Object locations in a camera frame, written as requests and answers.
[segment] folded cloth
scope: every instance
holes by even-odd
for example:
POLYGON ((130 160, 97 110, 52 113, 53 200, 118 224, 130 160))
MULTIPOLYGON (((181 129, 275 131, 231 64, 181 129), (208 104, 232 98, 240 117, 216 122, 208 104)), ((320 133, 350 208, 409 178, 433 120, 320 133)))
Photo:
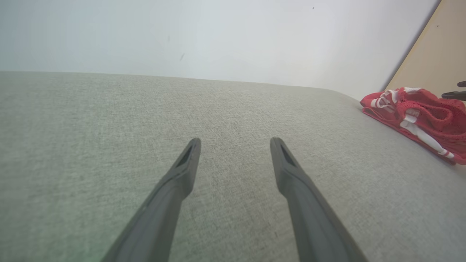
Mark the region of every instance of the folded cloth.
POLYGON ((466 165, 466 109, 457 99, 403 87, 361 100, 364 114, 390 126, 450 164, 466 165))

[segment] white backdrop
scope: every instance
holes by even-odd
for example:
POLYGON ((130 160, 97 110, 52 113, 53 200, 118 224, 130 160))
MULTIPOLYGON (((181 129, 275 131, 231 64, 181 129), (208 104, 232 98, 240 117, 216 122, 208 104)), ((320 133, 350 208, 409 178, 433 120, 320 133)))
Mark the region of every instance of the white backdrop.
POLYGON ((1 0, 0 70, 380 91, 437 0, 1 0))

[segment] cloth fold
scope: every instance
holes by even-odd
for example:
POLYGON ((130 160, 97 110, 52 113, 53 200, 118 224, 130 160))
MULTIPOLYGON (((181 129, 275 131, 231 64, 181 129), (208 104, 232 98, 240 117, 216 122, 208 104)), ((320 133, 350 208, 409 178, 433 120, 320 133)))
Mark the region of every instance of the cloth fold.
POLYGON ((367 95, 363 113, 390 126, 454 165, 466 165, 466 108, 422 88, 367 95))

